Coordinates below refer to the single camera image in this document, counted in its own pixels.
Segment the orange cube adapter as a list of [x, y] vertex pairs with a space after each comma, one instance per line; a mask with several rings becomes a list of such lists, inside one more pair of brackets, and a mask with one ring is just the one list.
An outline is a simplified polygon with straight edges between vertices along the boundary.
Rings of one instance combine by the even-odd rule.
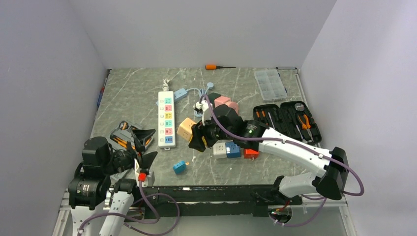
[[192, 139], [192, 126], [195, 124], [196, 122], [191, 118], [184, 119], [177, 129], [177, 135], [190, 142]]

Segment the grey tool case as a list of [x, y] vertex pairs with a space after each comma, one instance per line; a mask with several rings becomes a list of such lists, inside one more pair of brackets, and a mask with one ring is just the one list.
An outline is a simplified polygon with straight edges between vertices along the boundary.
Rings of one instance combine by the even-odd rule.
[[[134, 149], [134, 140], [132, 137], [132, 130], [142, 129], [142, 126], [133, 122], [122, 120], [116, 127], [106, 136], [106, 139], [111, 144], [112, 149], [116, 150], [126, 150], [127, 141], [130, 141], [132, 148]], [[145, 142], [145, 150], [152, 144], [153, 138], [147, 139]], [[126, 178], [133, 169], [125, 170], [121, 173], [111, 175], [110, 178], [112, 181], [117, 182], [122, 178]]]

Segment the white and blue cube adapter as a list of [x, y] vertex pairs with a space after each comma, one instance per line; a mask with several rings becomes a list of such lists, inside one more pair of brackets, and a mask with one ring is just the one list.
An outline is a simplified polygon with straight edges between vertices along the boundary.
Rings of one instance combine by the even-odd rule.
[[220, 142], [214, 144], [212, 147], [213, 157], [215, 159], [222, 159], [222, 158], [240, 158], [241, 151], [240, 147], [235, 144], [234, 142]]

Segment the pink cube socket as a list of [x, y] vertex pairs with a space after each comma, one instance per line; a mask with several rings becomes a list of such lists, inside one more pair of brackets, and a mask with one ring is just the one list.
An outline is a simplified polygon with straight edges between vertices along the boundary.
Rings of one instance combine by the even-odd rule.
[[229, 108], [234, 109], [235, 112], [237, 114], [239, 114], [239, 106], [238, 106], [238, 103], [232, 101], [231, 98], [229, 98], [229, 97], [220, 96], [220, 97], [216, 98], [214, 100], [214, 105], [215, 105], [215, 107], [220, 106], [220, 105], [226, 105]]

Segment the red cube adapter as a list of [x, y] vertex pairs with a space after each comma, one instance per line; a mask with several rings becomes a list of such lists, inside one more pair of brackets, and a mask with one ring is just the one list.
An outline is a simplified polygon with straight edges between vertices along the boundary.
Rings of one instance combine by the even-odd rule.
[[250, 160], [255, 160], [257, 159], [259, 156], [259, 153], [255, 150], [252, 149], [244, 149], [243, 150], [243, 158], [244, 159], [250, 159]]

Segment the white power strip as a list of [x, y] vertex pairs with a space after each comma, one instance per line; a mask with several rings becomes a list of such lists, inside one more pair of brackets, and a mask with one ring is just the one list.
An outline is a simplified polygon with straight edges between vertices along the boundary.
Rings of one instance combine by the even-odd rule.
[[158, 93], [158, 147], [170, 150], [176, 146], [174, 92], [169, 89], [169, 80], [162, 80]]

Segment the clear plastic organizer box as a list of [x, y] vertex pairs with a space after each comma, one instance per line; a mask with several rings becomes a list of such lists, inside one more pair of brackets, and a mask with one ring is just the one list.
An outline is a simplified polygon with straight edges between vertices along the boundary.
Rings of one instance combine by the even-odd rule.
[[264, 101], [287, 98], [287, 91], [277, 69], [255, 71], [254, 76]]

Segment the black tool case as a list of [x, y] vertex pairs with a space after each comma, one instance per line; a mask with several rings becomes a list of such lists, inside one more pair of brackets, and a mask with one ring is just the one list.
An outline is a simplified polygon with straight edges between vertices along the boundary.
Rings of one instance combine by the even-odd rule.
[[253, 118], [290, 138], [309, 145], [316, 145], [322, 141], [313, 114], [303, 101], [283, 102], [279, 106], [276, 104], [255, 106]]

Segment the dark green cube adapter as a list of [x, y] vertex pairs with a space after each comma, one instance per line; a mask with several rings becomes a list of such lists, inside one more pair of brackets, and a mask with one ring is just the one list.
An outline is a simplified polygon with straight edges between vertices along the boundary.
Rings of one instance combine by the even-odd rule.
[[218, 99], [219, 97], [221, 97], [220, 94], [215, 93], [215, 92], [209, 93], [209, 94], [207, 94], [207, 96], [208, 96], [208, 99], [209, 99], [210, 103], [213, 106], [215, 106], [215, 100]]

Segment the light blue power strip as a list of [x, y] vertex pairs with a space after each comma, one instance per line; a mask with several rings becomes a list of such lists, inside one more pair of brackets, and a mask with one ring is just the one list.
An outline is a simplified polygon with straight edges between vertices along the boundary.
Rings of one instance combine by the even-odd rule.
[[173, 104], [187, 96], [187, 91], [184, 88], [181, 88], [176, 91], [160, 91], [158, 95], [161, 97], [158, 101], [156, 101], [156, 105], [158, 106], [160, 103], [164, 104]]

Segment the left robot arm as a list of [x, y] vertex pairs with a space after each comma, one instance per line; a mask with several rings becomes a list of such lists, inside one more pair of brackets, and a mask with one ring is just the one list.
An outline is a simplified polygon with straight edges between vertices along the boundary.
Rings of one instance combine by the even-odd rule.
[[[141, 200], [139, 188], [153, 186], [155, 182], [151, 165], [157, 151], [146, 153], [146, 142], [155, 129], [132, 130], [133, 142], [126, 149], [114, 150], [105, 137], [88, 139], [82, 150], [83, 161], [77, 167], [69, 183], [73, 235], [117, 236], [127, 218], [130, 207]], [[133, 169], [135, 179], [120, 179], [114, 184], [110, 209], [104, 211], [111, 175]]]

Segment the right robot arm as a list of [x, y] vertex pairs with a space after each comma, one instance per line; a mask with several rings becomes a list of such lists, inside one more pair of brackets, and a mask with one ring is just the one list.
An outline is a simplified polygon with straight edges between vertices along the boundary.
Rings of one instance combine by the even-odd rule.
[[201, 121], [191, 126], [188, 146], [203, 152], [220, 140], [231, 140], [240, 148], [275, 155], [292, 161], [308, 172], [276, 178], [271, 198], [283, 204], [297, 195], [318, 193], [340, 200], [348, 175], [346, 153], [313, 147], [295, 140], [257, 120], [243, 120], [234, 109], [220, 105], [213, 108], [206, 101], [197, 102], [194, 109], [203, 113]]

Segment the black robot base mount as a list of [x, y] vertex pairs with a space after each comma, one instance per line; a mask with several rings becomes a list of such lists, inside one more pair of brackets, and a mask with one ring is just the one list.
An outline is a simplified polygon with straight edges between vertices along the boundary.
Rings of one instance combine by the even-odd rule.
[[302, 204], [301, 197], [283, 199], [271, 184], [153, 186], [144, 188], [160, 217], [252, 215], [267, 217], [275, 207]]

